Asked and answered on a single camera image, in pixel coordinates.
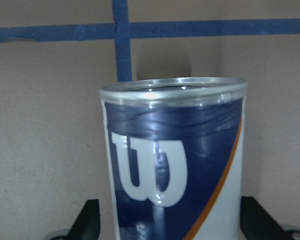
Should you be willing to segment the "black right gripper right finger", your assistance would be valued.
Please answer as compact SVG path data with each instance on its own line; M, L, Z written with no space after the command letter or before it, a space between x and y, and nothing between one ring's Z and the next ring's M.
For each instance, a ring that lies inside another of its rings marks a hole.
M284 240L280 225L252 196L240 201L240 229L247 240Z

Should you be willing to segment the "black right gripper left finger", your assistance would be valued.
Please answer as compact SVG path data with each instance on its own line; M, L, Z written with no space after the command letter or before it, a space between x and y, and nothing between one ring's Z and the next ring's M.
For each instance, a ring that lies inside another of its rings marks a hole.
M101 232L100 204L98 199L85 202L67 234L68 240L98 240Z

